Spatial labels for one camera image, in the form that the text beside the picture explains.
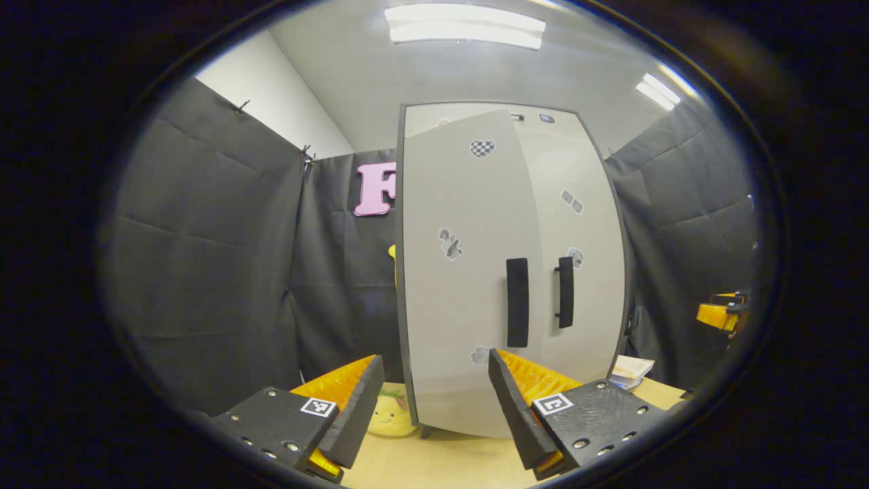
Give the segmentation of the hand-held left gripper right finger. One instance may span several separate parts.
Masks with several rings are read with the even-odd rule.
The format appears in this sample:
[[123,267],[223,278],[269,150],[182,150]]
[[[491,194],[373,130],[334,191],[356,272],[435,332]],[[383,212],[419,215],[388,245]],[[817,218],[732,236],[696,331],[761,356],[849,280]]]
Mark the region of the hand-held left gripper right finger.
[[488,352],[488,378],[521,463],[536,479],[589,476],[671,416],[610,380],[581,384],[497,348]]

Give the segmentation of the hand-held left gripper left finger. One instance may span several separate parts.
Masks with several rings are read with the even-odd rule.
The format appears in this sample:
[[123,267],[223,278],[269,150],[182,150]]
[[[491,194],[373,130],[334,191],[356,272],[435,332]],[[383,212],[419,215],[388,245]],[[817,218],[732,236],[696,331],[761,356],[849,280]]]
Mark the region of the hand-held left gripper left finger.
[[338,484],[356,462],[383,380],[382,356],[373,354],[288,391],[264,387],[210,423],[258,458]]

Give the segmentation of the grey shoe cabinet door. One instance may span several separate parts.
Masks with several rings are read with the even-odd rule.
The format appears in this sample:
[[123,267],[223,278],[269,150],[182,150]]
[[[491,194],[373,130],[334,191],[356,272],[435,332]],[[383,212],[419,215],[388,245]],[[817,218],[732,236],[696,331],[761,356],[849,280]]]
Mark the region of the grey shoe cabinet door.
[[524,358],[579,382],[608,376],[623,330],[626,259],[620,211],[578,115],[512,105],[530,173],[538,257],[530,257]]
[[406,105],[401,142],[401,293],[417,420],[508,439],[488,354],[508,346],[506,263],[540,253],[512,115],[500,103]]

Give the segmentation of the grey shoe cabinet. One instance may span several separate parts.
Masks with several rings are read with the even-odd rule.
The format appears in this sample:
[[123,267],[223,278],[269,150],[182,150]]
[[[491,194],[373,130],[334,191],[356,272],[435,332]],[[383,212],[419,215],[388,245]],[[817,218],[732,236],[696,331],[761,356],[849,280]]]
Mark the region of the grey shoe cabinet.
[[609,376],[627,321],[626,232],[577,112],[515,103],[400,110],[397,297],[416,424],[510,431],[498,348],[580,383]]

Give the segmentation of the yellow plush toy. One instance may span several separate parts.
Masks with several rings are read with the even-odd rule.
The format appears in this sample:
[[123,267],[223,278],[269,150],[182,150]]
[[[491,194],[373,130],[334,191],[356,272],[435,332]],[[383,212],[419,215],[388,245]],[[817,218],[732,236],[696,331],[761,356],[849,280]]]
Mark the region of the yellow plush toy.
[[380,437],[407,437],[416,430],[411,420],[407,394],[399,388],[382,388],[367,432]]

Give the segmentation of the small stack of books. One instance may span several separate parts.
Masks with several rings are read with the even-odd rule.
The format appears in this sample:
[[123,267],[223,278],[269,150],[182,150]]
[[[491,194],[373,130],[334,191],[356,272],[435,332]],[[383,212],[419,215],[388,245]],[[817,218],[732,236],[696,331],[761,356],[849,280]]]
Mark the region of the small stack of books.
[[642,383],[643,378],[652,371],[655,361],[618,355],[609,380],[625,390],[633,389]]

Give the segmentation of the black backdrop cloth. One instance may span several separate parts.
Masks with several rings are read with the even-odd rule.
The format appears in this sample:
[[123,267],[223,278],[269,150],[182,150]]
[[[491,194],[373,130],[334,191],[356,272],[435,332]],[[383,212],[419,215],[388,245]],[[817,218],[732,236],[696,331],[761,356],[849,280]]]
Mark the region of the black backdrop cloth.
[[[393,213],[358,217],[358,169],[395,148],[316,161],[195,78],[143,128],[106,214],[106,288],[162,386],[211,416],[379,354],[404,382]],[[626,219],[635,323],[625,350],[696,388],[723,332],[693,318],[750,285],[758,225],[743,158],[704,109],[676,109],[605,160]]]

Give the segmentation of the small ceiling light panel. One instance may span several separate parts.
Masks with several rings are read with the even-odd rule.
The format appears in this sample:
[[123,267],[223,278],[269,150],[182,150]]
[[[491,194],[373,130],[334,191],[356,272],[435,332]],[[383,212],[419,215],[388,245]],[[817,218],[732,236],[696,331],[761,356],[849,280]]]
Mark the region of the small ceiling light panel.
[[664,111],[673,111],[686,100],[699,101],[699,93],[681,75],[667,65],[659,65],[660,74],[643,74],[636,84],[637,92],[657,103]]

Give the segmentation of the large ceiling light panel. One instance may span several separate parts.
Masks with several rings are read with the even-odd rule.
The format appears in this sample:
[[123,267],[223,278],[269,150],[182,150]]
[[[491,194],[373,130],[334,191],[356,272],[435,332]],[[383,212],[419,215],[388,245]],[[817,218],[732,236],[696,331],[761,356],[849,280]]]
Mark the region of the large ceiling light panel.
[[547,27],[541,19],[475,4],[405,4],[383,14],[393,43],[487,41],[539,50]]

